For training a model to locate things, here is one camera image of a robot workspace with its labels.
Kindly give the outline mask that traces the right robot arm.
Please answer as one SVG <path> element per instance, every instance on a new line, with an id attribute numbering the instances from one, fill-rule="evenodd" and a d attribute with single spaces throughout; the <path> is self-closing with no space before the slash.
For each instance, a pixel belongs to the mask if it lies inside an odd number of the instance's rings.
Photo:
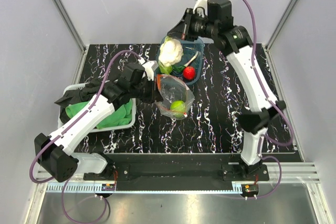
<path id="1" fill-rule="evenodd" d="M 252 179 L 262 165 L 261 147 L 268 125 L 286 104 L 275 97 L 262 75 L 247 29 L 234 25 L 231 1 L 197 0 L 167 35 L 185 41 L 200 37 L 211 39 L 236 71 L 247 95 L 250 112 L 238 117 L 244 130 L 244 142 L 234 171 L 244 180 Z"/>

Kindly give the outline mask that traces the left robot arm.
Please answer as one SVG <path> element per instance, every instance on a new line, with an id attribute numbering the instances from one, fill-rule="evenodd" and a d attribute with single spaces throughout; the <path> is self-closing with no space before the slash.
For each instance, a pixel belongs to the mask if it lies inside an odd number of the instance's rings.
<path id="1" fill-rule="evenodd" d="M 154 103 L 161 97 L 154 74 L 156 61 L 129 63 L 116 81 L 103 82 L 88 104 L 59 129 L 34 139 L 38 163 L 52 179 L 65 182 L 74 174 L 91 174 L 103 180 L 113 177 L 114 162 L 102 153 L 75 153 L 76 147 L 103 119 L 130 99 Z"/>

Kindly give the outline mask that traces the white fake cauliflower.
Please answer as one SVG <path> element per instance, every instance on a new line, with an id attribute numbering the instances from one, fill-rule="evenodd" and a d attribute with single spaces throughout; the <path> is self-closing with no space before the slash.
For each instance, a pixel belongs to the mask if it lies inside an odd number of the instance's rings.
<path id="1" fill-rule="evenodd" d="M 166 36 L 160 46 L 158 64 L 161 73 L 170 74 L 173 65 L 182 60 L 183 47 L 179 40 Z"/>

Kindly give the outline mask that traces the red fake tomato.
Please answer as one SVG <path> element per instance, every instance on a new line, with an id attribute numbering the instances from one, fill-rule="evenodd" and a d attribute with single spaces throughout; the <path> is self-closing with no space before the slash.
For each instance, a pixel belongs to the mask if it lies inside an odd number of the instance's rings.
<path id="1" fill-rule="evenodd" d="M 191 66 L 188 66 L 188 67 L 185 67 L 184 70 L 183 70 L 183 77 L 186 79 L 186 80 L 193 80 L 196 76 L 196 70 L 194 67 L 191 67 Z"/>

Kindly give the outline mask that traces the green fake apple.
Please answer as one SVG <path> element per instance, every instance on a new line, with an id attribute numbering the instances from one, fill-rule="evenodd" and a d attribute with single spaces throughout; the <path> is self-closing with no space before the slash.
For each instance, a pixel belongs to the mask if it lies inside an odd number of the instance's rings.
<path id="1" fill-rule="evenodd" d="M 176 101 L 172 102 L 172 104 L 170 106 L 170 110 L 174 111 L 174 112 L 185 113 L 185 110 L 186 110 L 185 102 L 182 101 L 182 100 L 176 100 Z"/>

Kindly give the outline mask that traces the clear zip top bag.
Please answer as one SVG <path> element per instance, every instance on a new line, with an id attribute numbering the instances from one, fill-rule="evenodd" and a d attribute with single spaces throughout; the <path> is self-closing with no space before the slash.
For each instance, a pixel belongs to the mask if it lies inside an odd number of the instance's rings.
<path id="1" fill-rule="evenodd" d="M 156 102 L 156 106 L 163 116 L 174 120 L 183 120 L 188 116 L 188 112 L 195 100 L 193 92 L 181 79 L 169 74 L 158 74 L 156 83 L 162 101 Z M 185 113 L 170 110 L 172 102 L 182 100 L 185 102 Z"/>

